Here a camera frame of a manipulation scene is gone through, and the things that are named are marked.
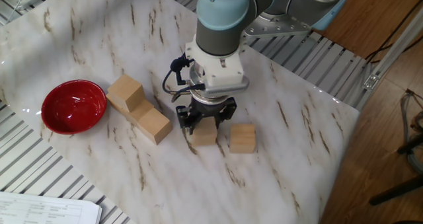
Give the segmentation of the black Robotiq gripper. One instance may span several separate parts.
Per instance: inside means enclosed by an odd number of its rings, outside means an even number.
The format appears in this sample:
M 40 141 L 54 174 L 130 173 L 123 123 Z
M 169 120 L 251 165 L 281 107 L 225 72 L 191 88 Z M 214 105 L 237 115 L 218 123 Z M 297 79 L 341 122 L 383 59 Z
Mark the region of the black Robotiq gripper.
M 204 104 L 192 98 L 189 106 L 177 106 L 176 116 L 182 129 L 192 135 L 194 128 L 202 118 L 215 117 L 216 128 L 225 120 L 230 120 L 237 109 L 237 103 L 233 97 L 218 104 Z

